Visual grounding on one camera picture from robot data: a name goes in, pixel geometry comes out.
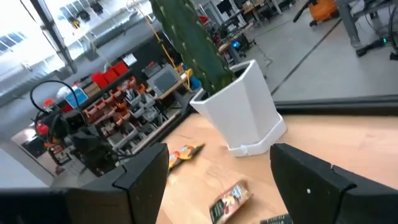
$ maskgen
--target white pot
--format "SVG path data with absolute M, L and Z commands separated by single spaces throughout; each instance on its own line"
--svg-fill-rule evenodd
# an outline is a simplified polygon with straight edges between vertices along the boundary
M 285 132 L 267 83 L 255 60 L 232 66 L 243 74 L 215 95 L 201 100 L 200 90 L 190 104 L 223 135 L 234 156 L 265 153 Z

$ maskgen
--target wooden tabletop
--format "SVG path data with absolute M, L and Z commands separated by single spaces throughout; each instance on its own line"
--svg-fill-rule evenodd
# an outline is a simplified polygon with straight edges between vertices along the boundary
M 369 179 L 398 189 L 398 118 L 284 116 L 280 140 Z M 211 223 L 209 205 L 239 179 L 248 180 L 252 199 L 228 223 L 259 223 L 286 213 L 272 177 L 269 153 L 233 157 L 217 130 L 199 114 L 188 117 L 165 140 L 169 151 L 205 142 L 194 160 L 170 175 L 158 216 L 163 223 Z

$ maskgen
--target table leg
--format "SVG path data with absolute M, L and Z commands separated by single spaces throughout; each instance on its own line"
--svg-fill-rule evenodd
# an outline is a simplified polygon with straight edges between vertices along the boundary
M 253 16 L 257 20 L 257 23 L 261 25 L 260 16 L 259 16 L 259 13 L 257 12 L 257 10 L 253 10 Z
M 272 3 L 273 3 L 274 6 L 275 6 L 276 11 L 277 11 L 280 15 L 282 15 L 282 10 L 280 10 L 280 7 L 278 6 L 277 1 L 276 1 L 276 0 L 271 0 L 271 1 L 272 1 Z
M 353 47 L 360 47 L 361 41 L 358 37 L 358 30 L 356 29 L 354 18 L 351 15 L 350 6 L 341 1 L 336 1 L 336 4 L 340 13 L 340 18 L 343 21 L 344 27 L 351 41 L 351 45 Z
M 236 49 L 234 47 L 232 47 L 232 45 L 229 45 L 228 53 L 234 60 L 235 65 L 241 61 L 241 57 L 239 56 L 239 53 L 236 51 Z

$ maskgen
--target label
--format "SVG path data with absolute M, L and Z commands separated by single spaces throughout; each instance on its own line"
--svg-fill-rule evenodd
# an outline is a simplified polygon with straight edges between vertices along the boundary
M 79 104 L 81 104 L 82 102 L 84 102 L 85 100 L 88 99 L 88 96 L 86 95 L 86 93 L 81 89 L 81 88 L 77 88 L 74 90 L 76 97 L 77 97 L 77 101 L 79 102 Z M 75 97 L 73 96 L 73 93 L 69 93 L 66 97 L 65 100 L 69 103 L 69 105 L 72 108 L 76 108 L 77 107 L 77 103 L 75 100 Z

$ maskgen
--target green cactus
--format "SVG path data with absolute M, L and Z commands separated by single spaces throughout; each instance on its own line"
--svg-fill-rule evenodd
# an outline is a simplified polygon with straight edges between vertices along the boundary
M 184 63 L 192 68 L 204 90 L 214 95 L 235 79 L 199 20 L 191 0 L 150 0 L 150 3 L 167 37 Z

